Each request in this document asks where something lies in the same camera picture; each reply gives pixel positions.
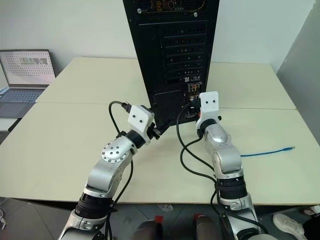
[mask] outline sneaker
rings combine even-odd
[[[273,223],[282,232],[292,234],[298,240],[307,240],[302,224],[290,217],[281,213],[275,214],[273,215]]]

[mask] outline computer tower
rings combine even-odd
[[[219,0],[123,0],[155,123],[206,91]],[[189,108],[181,123],[198,119]]]

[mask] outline silver robotic arm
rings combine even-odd
[[[205,147],[212,157],[217,201],[224,209],[220,215],[224,239],[275,240],[270,235],[261,234],[261,228],[254,224],[258,219],[246,189],[241,155],[232,144],[231,136],[219,124],[218,92],[204,92],[199,97],[200,118],[196,128],[199,137],[204,138]]]
[[[131,107],[128,118],[130,131],[118,135],[103,147],[78,205],[71,212],[58,240],[104,239],[100,229],[104,226],[108,213],[113,210],[113,197],[124,169],[142,145],[149,144],[152,137],[159,138],[160,132],[154,128],[153,119],[154,113],[146,107]]]

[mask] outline ventilation grille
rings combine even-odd
[[[160,29],[166,84],[202,81],[207,25],[189,23]]]
[[[203,12],[206,8],[207,0],[137,0],[137,9],[141,14],[170,15]]]

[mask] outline laptop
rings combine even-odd
[[[0,118],[22,118],[56,78],[49,50],[0,50],[8,90],[0,96]]]

